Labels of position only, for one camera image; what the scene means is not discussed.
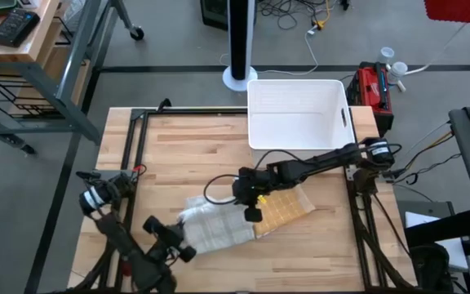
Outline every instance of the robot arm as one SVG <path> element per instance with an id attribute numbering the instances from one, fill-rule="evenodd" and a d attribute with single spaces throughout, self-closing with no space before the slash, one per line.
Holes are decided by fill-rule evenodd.
<path id="1" fill-rule="evenodd" d="M 238 171 L 238 179 L 232 184 L 233 196 L 237 200 L 235 203 L 248 206 L 244 211 L 247 221 L 259 222 L 262 221 L 262 213 L 255 206 L 260 195 L 291 189 L 317 173 L 354 164 L 361 168 L 355 173 L 357 183 L 370 183 L 378 172 L 385 171 L 394 164 L 394 158 L 385 139 L 368 138 L 360 143 L 362 144 L 365 145 L 364 148 L 351 143 L 306 160 L 270 163 L 264 170 L 242 167 Z"/>

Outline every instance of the concrete floor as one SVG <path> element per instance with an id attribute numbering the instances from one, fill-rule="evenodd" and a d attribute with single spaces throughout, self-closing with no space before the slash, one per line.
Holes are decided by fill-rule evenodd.
<path id="1" fill-rule="evenodd" d="M 219 57 L 228 51 L 226 33 L 202 24 L 198 0 L 125 3 L 133 21 L 144 28 L 146 40 L 133 43 L 118 22 L 105 65 L 218 65 Z M 347 12 L 336 7 L 326 28 L 312 38 L 321 65 L 357 65 L 363 60 L 371 61 L 383 46 L 395 50 L 396 60 L 411 65 L 425 64 L 459 27 L 456 23 L 429 20 L 421 1 L 355 1 L 353 5 Z M 304 43 L 304 33 L 310 27 L 308 17 L 300 13 L 295 17 L 298 26 L 283 31 L 277 27 L 276 18 L 258 16 L 253 64 L 313 64 Z M 470 65 L 470 24 L 437 64 Z M 351 73 L 311 73 L 304 77 L 265 73 L 260 77 L 338 79 L 347 74 Z M 470 72 L 420 73 L 404 78 L 404 83 L 406 93 L 391 91 L 395 121 L 387 135 L 392 143 L 406 147 L 402 154 L 443 123 L 449 109 L 470 105 Z M 164 98 L 179 106 L 246 103 L 245 94 L 224 87 L 220 73 L 103 73 L 89 118 L 102 130 L 109 107 L 156 106 Z M 1 113 L 0 119 L 15 126 Z M 444 128 L 437 132 L 420 148 L 445 131 Z M 0 293 L 24 289 L 71 135 L 23 137 L 38 151 L 36 158 L 25 158 L 21 152 L 0 143 Z M 97 152 L 97 146 L 82 139 L 73 172 L 92 169 Z M 453 141 L 446 143 L 423 155 L 415 169 L 455 152 L 458 152 L 457 145 Z M 437 201 L 452 201 L 457 212 L 470 209 L 470 184 L 461 159 L 421 176 L 414 187 Z M 72 177 L 40 292 L 61 290 L 66 285 L 82 219 L 77 203 L 82 189 L 81 181 Z M 404 189 L 396 189 L 396 194 L 399 199 L 420 200 L 417 194 Z"/>

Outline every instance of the black remote control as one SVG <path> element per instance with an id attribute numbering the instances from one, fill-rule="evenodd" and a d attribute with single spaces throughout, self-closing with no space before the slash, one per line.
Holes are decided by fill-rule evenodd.
<path id="1" fill-rule="evenodd" d="M 39 16 L 31 11 L 15 8 L 0 24 L 0 45 L 19 47 L 39 23 Z"/>

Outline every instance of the white fabric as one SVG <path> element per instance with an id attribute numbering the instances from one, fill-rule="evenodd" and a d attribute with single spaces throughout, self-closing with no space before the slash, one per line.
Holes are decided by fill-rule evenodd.
<path id="1" fill-rule="evenodd" d="M 179 214 L 184 240 L 201 254 L 255 239 L 253 223 L 244 219 L 244 209 L 243 205 L 214 205 L 203 196 L 186 199 L 186 208 Z"/>

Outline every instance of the caster wheel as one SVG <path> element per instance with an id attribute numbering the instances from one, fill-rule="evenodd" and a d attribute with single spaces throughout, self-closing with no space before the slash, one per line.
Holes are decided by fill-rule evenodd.
<path id="1" fill-rule="evenodd" d="M 130 37 L 136 41 L 142 40 L 144 38 L 144 32 L 143 29 L 140 27 L 135 27 L 135 32 L 137 33 L 137 36 L 135 36 L 133 33 L 130 33 Z"/>
<path id="2" fill-rule="evenodd" d="M 25 145 L 23 148 L 21 148 L 23 152 L 25 152 L 28 155 L 34 155 L 37 154 L 36 150 L 32 148 L 30 145 Z"/>

